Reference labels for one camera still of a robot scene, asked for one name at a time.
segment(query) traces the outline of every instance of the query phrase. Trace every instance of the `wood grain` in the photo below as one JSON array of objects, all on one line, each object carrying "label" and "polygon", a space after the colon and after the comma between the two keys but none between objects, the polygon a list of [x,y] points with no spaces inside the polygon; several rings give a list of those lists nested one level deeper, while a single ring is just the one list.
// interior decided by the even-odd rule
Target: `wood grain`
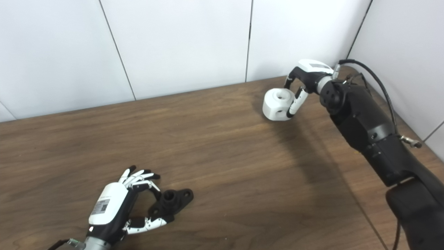
[{"label": "wood grain", "polygon": [[[283,79],[0,123],[1,246],[84,239],[103,187],[135,164],[195,198],[175,222],[116,249],[386,248],[372,228],[389,244],[386,188],[318,97],[287,122],[262,115],[265,92]],[[416,154],[441,167],[428,149]],[[141,195],[133,214],[153,202]]]}]

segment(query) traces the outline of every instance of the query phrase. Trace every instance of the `robotic hand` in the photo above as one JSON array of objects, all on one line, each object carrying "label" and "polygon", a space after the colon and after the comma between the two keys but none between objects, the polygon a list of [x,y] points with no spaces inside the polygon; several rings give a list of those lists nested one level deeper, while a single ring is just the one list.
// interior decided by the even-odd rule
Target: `robotic hand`
[{"label": "robotic hand", "polygon": [[[385,95],[392,120],[363,86],[337,79],[345,63],[357,64],[373,76]],[[293,97],[289,88],[296,78],[303,86]],[[263,113],[273,121],[289,120],[310,93],[319,95],[344,139],[365,157],[382,182],[392,187],[386,200],[404,229],[410,249],[443,249],[444,185],[404,146],[420,148],[421,144],[398,133],[390,98],[375,73],[351,59],[340,60],[334,70],[315,60],[300,60],[288,74],[283,89],[265,94]]]},{"label": "robotic hand", "polygon": [[[190,189],[164,193],[152,180],[160,178],[149,169],[134,172],[136,166],[126,169],[117,182],[105,186],[91,215],[85,242],[74,239],[59,241],[49,250],[67,242],[78,250],[108,250],[127,234],[139,234],[164,226],[193,200]],[[148,210],[148,217],[129,218],[138,194],[149,190],[157,202]]]}]

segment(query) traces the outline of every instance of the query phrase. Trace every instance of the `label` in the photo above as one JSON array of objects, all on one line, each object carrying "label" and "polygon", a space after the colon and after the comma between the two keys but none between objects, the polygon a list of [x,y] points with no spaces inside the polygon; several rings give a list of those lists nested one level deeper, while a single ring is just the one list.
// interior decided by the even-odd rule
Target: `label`
[{"label": "label", "polygon": [[104,214],[107,210],[108,203],[110,203],[110,199],[97,201],[97,203],[94,206],[94,209],[92,210],[91,215],[94,214]]}]

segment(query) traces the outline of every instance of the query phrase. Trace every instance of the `black cable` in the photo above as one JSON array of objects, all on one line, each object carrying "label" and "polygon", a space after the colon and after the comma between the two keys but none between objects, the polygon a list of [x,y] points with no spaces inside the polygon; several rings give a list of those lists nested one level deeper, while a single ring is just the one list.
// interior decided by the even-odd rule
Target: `black cable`
[{"label": "black cable", "polygon": [[65,244],[65,243],[67,243],[68,241],[69,241],[69,239],[59,240],[54,245],[52,245],[50,248],[48,248],[48,250],[56,250],[57,248],[59,248],[61,245]]},{"label": "black cable", "polygon": [[401,234],[401,224],[398,223],[396,224],[396,235],[395,235],[395,242],[393,243],[393,248],[392,250],[396,250],[398,248],[398,243],[399,243],[399,236]]},{"label": "black cable", "polygon": [[372,75],[372,77],[375,79],[375,81],[378,83],[379,87],[382,90],[382,93],[384,94],[384,97],[387,101],[388,104],[388,109],[390,110],[390,115],[392,116],[392,122],[393,125],[395,127],[395,133],[398,134],[398,126],[396,123],[396,117],[395,117],[395,111],[393,109],[393,105],[392,105],[392,101],[390,100],[389,94],[387,93],[387,90],[385,89],[384,85],[382,84],[381,80],[379,80],[378,76],[369,68],[367,67],[365,64],[353,60],[353,59],[343,59],[343,60],[339,60],[338,64],[342,65],[342,64],[346,64],[346,63],[353,63],[353,64],[357,64],[361,67],[363,67],[365,70],[367,70],[367,72],[370,73],[370,75]]},{"label": "black cable", "polygon": [[[393,126],[395,127],[395,133],[398,134],[398,125],[396,123],[395,110],[393,109],[392,101],[390,100],[389,94],[387,93],[387,90],[385,89],[381,80],[379,80],[378,76],[369,67],[367,67],[367,65],[365,65],[359,61],[356,61],[353,59],[343,59],[343,60],[339,60],[339,62],[338,62],[339,65],[346,64],[346,63],[353,63],[353,64],[357,64],[357,65],[363,67],[365,70],[367,70],[367,72],[370,73],[370,75],[372,75],[372,77],[378,83],[378,85],[381,88],[382,93],[384,94],[384,97],[387,101],[387,105],[390,110],[390,115],[392,116]],[[362,80],[364,81],[365,87],[368,89],[367,81],[365,80],[364,75],[362,75],[362,73],[361,73],[361,76],[362,76]],[[393,243],[393,250],[396,250],[398,248],[400,234],[401,234],[401,224],[399,223],[399,220],[398,220],[396,223],[396,234],[395,234],[395,242]]]}]

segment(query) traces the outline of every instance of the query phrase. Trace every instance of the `robot finger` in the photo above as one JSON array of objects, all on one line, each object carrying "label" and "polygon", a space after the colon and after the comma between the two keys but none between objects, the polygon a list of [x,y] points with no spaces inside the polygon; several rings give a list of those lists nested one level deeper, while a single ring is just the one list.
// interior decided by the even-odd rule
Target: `robot finger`
[{"label": "robot finger", "polygon": [[162,192],[160,192],[160,189],[156,186],[156,184],[152,183],[152,186],[148,188],[153,194],[156,200],[160,200],[162,197]]},{"label": "robot finger", "polygon": [[122,176],[120,177],[120,179],[119,179],[118,182],[119,182],[119,183],[123,183],[123,182],[128,178],[128,176],[130,176],[131,172],[133,172],[135,169],[136,169],[136,165],[132,165],[131,167],[127,168],[127,169],[123,172],[123,174],[122,174]]},{"label": "robot finger", "polygon": [[133,185],[131,186],[131,188],[133,189],[133,191],[140,193],[142,191],[145,191],[147,189],[150,189],[152,187],[151,184],[149,183],[145,183],[145,184],[139,184],[139,185]]},{"label": "robot finger", "polygon": [[161,226],[168,224],[173,221],[174,218],[158,218],[151,221],[149,218],[135,218],[131,219],[127,227],[128,234],[139,234],[144,233]]},{"label": "robot finger", "polygon": [[123,184],[124,184],[126,187],[128,187],[128,184],[129,184],[132,180],[134,180],[136,177],[138,177],[139,175],[143,174],[144,172],[145,172],[145,170],[137,171],[136,173],[134,173],[134,174],[132,174],[130,177],[128,177],[128,178],[123,182]]},{"label": "robot finger", "polygon": [[135,178],[131,179],[129,182],[127,182],[126,186],[131,186],[133,183],[138,182],[138,181],[153,179],[153,176],[155,176],[155,175],[157,175],[157,174],[154,174],[154,173],[141,174],[141,175],[136,176]]}]

